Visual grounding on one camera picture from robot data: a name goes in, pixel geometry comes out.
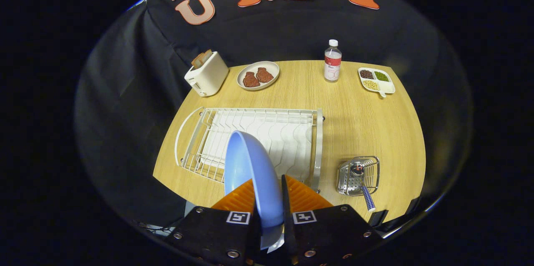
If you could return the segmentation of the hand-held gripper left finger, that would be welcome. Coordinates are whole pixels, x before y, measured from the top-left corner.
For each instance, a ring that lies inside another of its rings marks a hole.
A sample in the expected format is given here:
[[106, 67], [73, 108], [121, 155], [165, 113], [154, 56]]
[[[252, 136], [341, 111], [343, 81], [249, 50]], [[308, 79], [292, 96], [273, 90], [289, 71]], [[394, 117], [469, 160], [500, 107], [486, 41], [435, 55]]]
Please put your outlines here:
[[166, 243], [214, 266], [253, 266], [261, 245], [261, 217], [252, 179], [212, 207], [195, 206]]

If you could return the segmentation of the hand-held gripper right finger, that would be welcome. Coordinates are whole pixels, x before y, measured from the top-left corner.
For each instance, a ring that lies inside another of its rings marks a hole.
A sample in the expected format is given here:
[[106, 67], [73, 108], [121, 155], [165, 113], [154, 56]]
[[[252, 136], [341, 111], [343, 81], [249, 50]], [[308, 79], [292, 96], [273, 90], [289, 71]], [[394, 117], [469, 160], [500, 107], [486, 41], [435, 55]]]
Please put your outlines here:
[[349, 204], [332, 205], [320, 194], [282, 176], [284, 240], [293, 266], [354, 266], [382, 237]]

